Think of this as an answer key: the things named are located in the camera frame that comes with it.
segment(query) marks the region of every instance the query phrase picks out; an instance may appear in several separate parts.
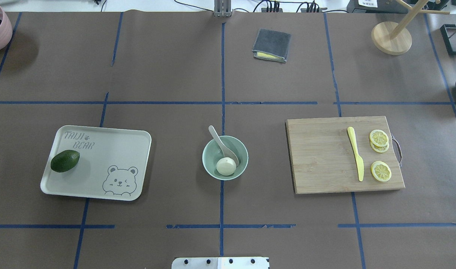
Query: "metal handle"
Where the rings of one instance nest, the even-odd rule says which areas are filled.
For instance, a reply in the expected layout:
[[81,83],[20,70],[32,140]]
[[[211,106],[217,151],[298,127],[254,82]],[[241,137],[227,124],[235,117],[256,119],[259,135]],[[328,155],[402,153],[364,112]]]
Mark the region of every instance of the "metal handle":
[[399,142],[394,138],[394,136],[392,135],[391,133],[391,137],[392,137],[392,140],[396,143],[396,146],[397,146],[397,152],[399,153],[399,167],[402,167],[402,164],[401,162],[403,161],[403,153],[401,151],[401,145],[399,145]]

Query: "wooden rod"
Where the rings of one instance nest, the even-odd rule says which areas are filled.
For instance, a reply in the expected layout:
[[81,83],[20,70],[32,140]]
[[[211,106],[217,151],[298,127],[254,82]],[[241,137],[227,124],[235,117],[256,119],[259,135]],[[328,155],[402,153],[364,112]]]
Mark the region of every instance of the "wooden rod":
[[[412,7],[403,0],[396,0],[401,6],[407,8],[408,10],[412,10]],[[440,11],[440,10],[419,10],[419,13],[428,13],[428,14],[450,14],[449,11]]]
[[429,0],[419,0],[416,5],[409,11],[408,14],[401,20],[401,22],[394,28],[394,30],[389,34],[390,39],[394,39],[411,21],[416,17],[421,8],[423,8]]

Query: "blue tape line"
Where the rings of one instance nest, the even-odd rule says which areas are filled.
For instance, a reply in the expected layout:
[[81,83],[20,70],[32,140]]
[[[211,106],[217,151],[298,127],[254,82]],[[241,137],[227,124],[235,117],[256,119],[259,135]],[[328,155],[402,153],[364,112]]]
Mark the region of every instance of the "blue tape line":
[[317,105],[317,102],[225,102],[227,105]]
[[331,74],[333,76],[333,84],[336,93],[336,103],[338,107],[338,116],[341,117],[341,104],[339,103],[339,91],[338,91],[338,83],[336,82],[336,77],[334,76],[334,60],[333,60],[333,52],[331,51],[331,41],[329,39],[329,29],[327,28],[327,17],[326,13],[323,13],[324,17],[324,28],[326,31],[326,39],[327,39],[327,49],[329,51],[329,62],[331,63]]
[[224,229],[224,203],[225,203],[225,182],[221,180],[220,183],[220,257],[223,257],[223,229]]
[[442,76],[442,80],[444,82],[444,86],[446,87],[446,92],[447,92],[447,94],[449,96],[449,100],[450,100],[451,105],[452,105],[452,110],[454,112],[454,115],[456,116],[456,105],[454,103],[454,98],[452,97],[452,94],[450,93],[449,85],[447,83],[447,79],[446,79],[446,76],[444,74],[444,70],[442,69],[442,65],[440,64],[439,56],[438,56],[437,51],[436,51],[436,46],[434,45],[434,41],[432,39],[431,29],[429,27],[427,14],[424,14],[424,21],[426,22],[426,27],[428,29],[429,40],[431,41],[432,51],[434,52],[434,56],[436,57],[436,61],[438,63],[439,71],[440,71],[440,74]]
[[167,229],[219,229],[219,224],[175,224],[167,225]]
[[103,127],[104,126],[105,111],[107,110],[107,100],[108,100],[108,92],[107,92],[107,94],[105,94],[104,108],[102,109],[102,117],[100,119],[100,126],[99,127]]
[[80,249],[81,249],[81,242],[83,240],[83,230],[85,229],[85,221],[87,219],[87,212],[88,212],[88,203],[90,202],[90,198],[85,199],[85,208],[83,208],[83,216],[81,218],[81,225],[80,225],[80,234],[79,234],[79,241],[77,244],[77,252],[76,252],[76,260],[74,262],[74,269],[78,267],[78,260],[80,257]]
[[150,104],[150,105],[221,105],[222,102],[166,102],[166,101],[110,101],[107,104],[126,105],[126,104]]
[[9,43],[7,44],[7,48],[6,48],[6,51],[4,53],[4,56],[2,57],[2,61],[0,63],[0,72],[2,72],[2,67],[4,66],[4,63],[6,61],[6,58],[7,58],[7,54],[9,52],[9,48],[10,48],[10,45],[12,44],[12,41],[14,40],[14,35],[16,33],[16,30],[17,30],[17,27],[18,27],[18,23],[20,22],[20,17],[22,16],[22,12],[19,12],[19,15],[17,17],[17,22],[16,22],[16,25],[14,26],[14,29],[12,30],[12,38],[10,39]]
[[0,101],[0,104],[97,104],[101,105],[101,101]]
[[[456,227],[456,223],[365,223],[360,228]],[[338,228],[356,228],[356,224],[338,224]]]
[[123,19],[123,12],[120,12],[120,19],[118,20],[117,37],[115,38],[115,47],[113,48],[112,64],[110,66],[113,66],[113,64],[115,63],[115,56],[117,55],[118,39],[120,37],[120,29],[122,27],[122,19]]
[[[259,229],[259,228],[274,228],[274,229],[290,229],[296,224],[223,224],[223,229]],[[218,229],[219,224],[175,224],[167,225],[167,229]]]
[[358,206],[356,205],[356,196],[354,192],[351,192],[351,201],[352,208],[354,211],[354,221],[356,222],[356,233],[358,234],[359,254],[361,255],[361,267],[363,269],[366,269],[366,262],[364,260],[363,239],[361,238],[361,228],[359,225]]
[[221,24],[221,135],[225,135],[225,23]]
[[452,105],[451,102],[339,102],[341,105]]
[[296,224],[225,224],[227,229],[259,229],[259,228],[274,228],[274,229],[290,229]]
[[[225,135],[225,22],[221,24],[221,135]],[[223,257],[223,239],[224,239],[224,186],[225,182],[220,182],[220,257]]]
[[[0,224],[0,229],[80,229],[81,225]],[[86,229],[115,229],[115,225],[85,225]]]

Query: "wooden base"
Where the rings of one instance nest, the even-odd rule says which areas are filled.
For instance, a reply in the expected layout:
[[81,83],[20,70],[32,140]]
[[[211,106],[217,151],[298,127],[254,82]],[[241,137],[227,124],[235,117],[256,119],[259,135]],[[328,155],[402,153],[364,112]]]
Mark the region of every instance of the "wooden base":
[[390,38],[389,34],[396,26],[397,22],[382,22],[371,31],[371,38],[376,47],[389,55],[406,53],[412,45],[411,34],[405,28],[396,37]]

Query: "yellow knife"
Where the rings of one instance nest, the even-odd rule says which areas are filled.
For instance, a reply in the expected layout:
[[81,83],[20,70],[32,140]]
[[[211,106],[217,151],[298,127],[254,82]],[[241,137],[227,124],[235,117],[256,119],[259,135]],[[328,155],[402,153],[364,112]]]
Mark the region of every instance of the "yellow knife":
[[354,158],[356,159],[356,167],[358,168],[358,178],[361,182],[364,178],[364,161],[361,156],[359,156],[358,145],[356,143],[356,133],[354,132],[353,127],[348,127],[348,136],[351,141],[352,151],[354,152]]

